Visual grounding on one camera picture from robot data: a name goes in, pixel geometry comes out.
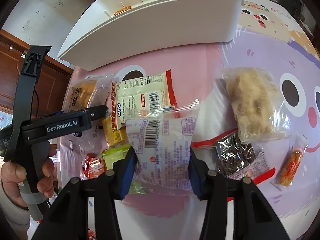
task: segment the cartoon eye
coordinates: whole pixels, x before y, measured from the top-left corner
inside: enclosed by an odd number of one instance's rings
[[[294,75],[284,73],[280,78],[280,90],[288,110],[296,117],[302,116],[307,108],[307,98],[300,81]]]
[[[115,75],[115,81],[124,81],[132,78],[146,76],[144,69],[138,65],[130,65],[121,69]]]
[[[264,15],[263,13],[259,13],[259,16],[266,21],[270,21],[269,17]]]
[[[320,87],[318,87],[318,86],[315,87],[315,101],[316,101],[318,114],[320,117]]]
[[[252,11],[250,11],[249,9],[242,9],[242,11],[246,14],[253,14]]]

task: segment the red logo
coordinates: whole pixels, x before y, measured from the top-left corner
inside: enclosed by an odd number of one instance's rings
[[[141,94],[141,106],[142,107],[145,107],[146,106],[146,103],[144,101],[144,94]]]

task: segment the cartoon tablecloth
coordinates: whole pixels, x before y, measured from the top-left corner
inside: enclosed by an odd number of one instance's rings
[[[212,26],[212,31],[219,30]],[[271,72],[284,95],[291,131],[299,131],[308,138],[306,154],[287,191],[279,192],[270,184],[271,179],[259,184],[291,239],[296,239],[311,225],[320,206],[320,62],[298,23],[280,5],[269,0],[245,0],[236,35],[230,42],[161,49],[91,72],[76,67],[71,82],[87,75],[116,73],[123,80],[171,69],[177,104],[184,105],[196,98],[201,102],[193,141],[202,142],[236,127],[221,83],[221,70],[237,66]],[[268,164],[276,168],[276,173],[291,144],[292,138],[262,144]],[[63,186],[71,177],[80,176],[81,170],[81,157],[67,145],[62,139]],[[207,150],[202,151],[204,158],[209,159]],[[198,239],[205,205],[192,196],[148,194],[128,195],[116,203],[116,208],[123,239]],[[227,239],[231,239],[232,202],[228,208]],[[94,227],[92,220],[89,227]]]

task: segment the dark snack in clear package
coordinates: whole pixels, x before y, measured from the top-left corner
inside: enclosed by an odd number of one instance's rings
[[[225,176],[247,167],[256,159],[252,145],[241,144],[237,131],[216,141],[213,147],[219,159],[219,172]]]

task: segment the cartoon mouth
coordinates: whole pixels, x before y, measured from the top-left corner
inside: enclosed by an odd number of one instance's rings
[[[262,27],[266,27],[266,25],[263,23],[263,21],[261,21],[261,20],[258,20],[258,23],[260,23],[260,25],[262,26]]]
[[[318,150],[320,148],[320,143],[316,146],[316,147],[313,147],[313,148],[309,148],[307,147],[306,148],[306,152],[308,153],[314,153],[316,150]]]

